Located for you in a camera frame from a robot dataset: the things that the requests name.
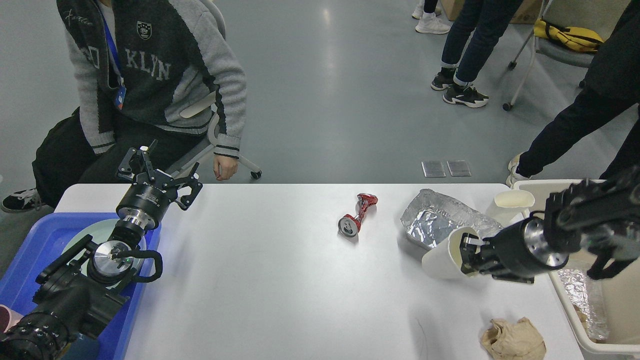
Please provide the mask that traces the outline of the seated person's left hand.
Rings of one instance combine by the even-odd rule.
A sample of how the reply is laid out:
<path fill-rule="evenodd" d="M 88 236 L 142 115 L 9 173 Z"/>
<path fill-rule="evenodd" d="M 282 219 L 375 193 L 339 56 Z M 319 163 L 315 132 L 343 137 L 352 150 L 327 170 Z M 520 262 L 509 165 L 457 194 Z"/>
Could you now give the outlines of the seated person's left hand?
<path fill-rule="evenodd" d="M 230 156 L 215 154 L 212 164 L 217 182 L 230 180 L 238 171 L 238 159 Z"/>

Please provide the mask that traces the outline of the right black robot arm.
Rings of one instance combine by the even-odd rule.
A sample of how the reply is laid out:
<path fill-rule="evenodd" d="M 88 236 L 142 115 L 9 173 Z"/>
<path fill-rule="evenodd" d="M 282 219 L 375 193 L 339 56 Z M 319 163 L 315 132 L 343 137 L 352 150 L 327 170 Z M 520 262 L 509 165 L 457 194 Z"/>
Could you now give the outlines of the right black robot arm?
<path fill-rule="evenodd" d="M 639 257 L 639 189 L 637 165 L 603 182 L 571 184 L 551 193 L 544 210 L 492 237 L 465 232 L 457 241 L 459 270 L 532 284 L 538 274 L 562 269 L 571 254 L 586 250 L 595 256 L 587 275 L 614 278 Z"/>

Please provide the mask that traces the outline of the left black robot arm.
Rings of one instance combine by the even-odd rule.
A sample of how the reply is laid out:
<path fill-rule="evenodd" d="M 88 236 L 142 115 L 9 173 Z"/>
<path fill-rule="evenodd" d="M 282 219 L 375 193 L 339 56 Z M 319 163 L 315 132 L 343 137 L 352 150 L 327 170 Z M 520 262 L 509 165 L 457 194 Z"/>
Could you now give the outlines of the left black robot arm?
<path fill-rule="evenodd" d="M 126 304 L 122 291 L 163 274 L 158 251 L 142 248 L 172 203 L 187 210 L 202 189 L 198 162 L 174 178 L 154 168 L 149 146 L 130 148 L 116 175 L 130 182 L 105 240 L 85 234 L 36 277 L 36 305 L 1 337 L 3 360 L 58 360 L 80 335 L 96 339 Z"/>

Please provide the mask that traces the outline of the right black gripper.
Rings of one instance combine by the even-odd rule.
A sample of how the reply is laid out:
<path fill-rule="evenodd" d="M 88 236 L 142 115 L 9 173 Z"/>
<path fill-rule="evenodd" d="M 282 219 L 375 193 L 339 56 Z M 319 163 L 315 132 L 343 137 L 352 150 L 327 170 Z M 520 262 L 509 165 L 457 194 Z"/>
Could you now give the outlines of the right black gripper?
<path fill-rule="evenodd" d="M 541 218 L 527 218 L 484 239 L 463 235 L 460 271 L 494 280 L 533 284 L 535 276 L 562 269 L 569 254 L 552 249 Z"/>

